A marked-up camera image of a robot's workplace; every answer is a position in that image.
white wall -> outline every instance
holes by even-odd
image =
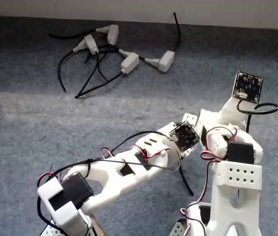
[[[0,16],[278,29],[278,0],[0,0]]]

black circuit board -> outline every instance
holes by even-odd
[[[261,77],[237,71],[232,96],[241,99],[240,93],[245,93],[247,97],[244,100],[258,104],[262,82]]]
[[[176,126],[176,128],[173,129],[169,135],[179,147],[181,152],[186,151],[199,142],[196,132],[187,121],[184,121]]]

gray carpet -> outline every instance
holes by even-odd
[[[98,157],[101,147],[178,121],[185,112],[218,111],[230,97],[237,70],[264,77],[261,101],[278,103],[278,31],[201,26],[181,26],[182,42],[167,74],[140,63],[128,76],[76,100],[93,65],[83,63],[85,53],[68,60],[62,68],[68,93],[63,93],[57,63],[79,40],[56,40],[47,33],[107,24],[0,18],[0,235],[40,233],[44,224],[36,213],[35,185],[52,162],[56,169]],[[174,47],[175,25],[118,24],[118,46],[125,50],[158,58]],[[96,39],[105,43],[103,35]],[[119,68],[118,55],[103,64],[107,76]],[[100,82],[96,75],[92,85]],[[278,236],[278,113],[252,117],[250,132],[264,148],[260,228],[264,236]],[[96,214],[107,234],[168,235],[179,208],[202,190],[205,163],[199,152],[197,147],[182,163],[194,198],[179,173],[163,172]]]

cable connector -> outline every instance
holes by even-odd
[[[94,39],[93,39],[91,34],[89,34],[86,37],[84,37],[84,40],[85,40],[86,45],[89,48],[89,50],[90,50],[92,55],[94,55],[94,54],[99,52],[99,49],[96,46],[96,43],[95,43],[95,41],[94,41]]]
[[[119,49],[118,50],[118,52],[123,56],[123,57],[128,57],[128,56],[130,56],[130,54],[131,54],[131,52],[126,52],[126,51],[124,51],[124,50],[122,50],[122,49]]]
[[[121,72],[129,74],[139,64],[139,55],[130,53],[121,64]]]
[[[119,34],[118,25],[110,25],[110,30],[108,32],[108,43],[115,45]]]
[[[108,33],[111,26],[104,26],[102,28],[95,29],[95,32],[101,32],[101,33]]]
[[[161,59],[145,58],[144,61],[156,67],[158,70],[166,73],[169,67],[173,64],[174,56],[175,56],[175,52],[167,51],[166,53],[164,53]]]
[[[82,50],[82,49],[86,49],[88,46],[87,46],[87,44],[86,44],[86,41],[83,39],[78,45],[77,45],[77,47],[75,47],[72,51],[74,51],[75,53],[77,52],[77,51],[80,51],[80,50]]]

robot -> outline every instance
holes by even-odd
[[[263,150],[245,131],[249,125],[245,120],[247,115],[250,122],[253,114],[278,110],[277,104],[267,103],[265,105],[275,108],[269,112],[254,112],[261,106],[262,82],[260,77],[238,71],[232,96],[221,111],[202,109],[199,116],[186,113],[181,123],[171,122],[149,133],[128,151],[113,155],[108,148],[103,148],[110,157],[102,154],[102,159],[76,163],[63,179],[56,174],[66,168],[49,174],[48,181],[37,191],[38,205],[43,201],[53,219],[42,235],[101,235],[92,220],[97,210],[162,170],[177,170],[181,160],[200,142],[204,149],[202,158],[213,162],[211,203],[201,202],[206,184],[199,200],[181,209],[187,218],[186,227],[182,234],[176,235],[261,236],[259,197]],[[87,183],[89,179],[101,183],[101,193],[93,194]],[[238,192],[236,206],[231,202],[234,191]]]

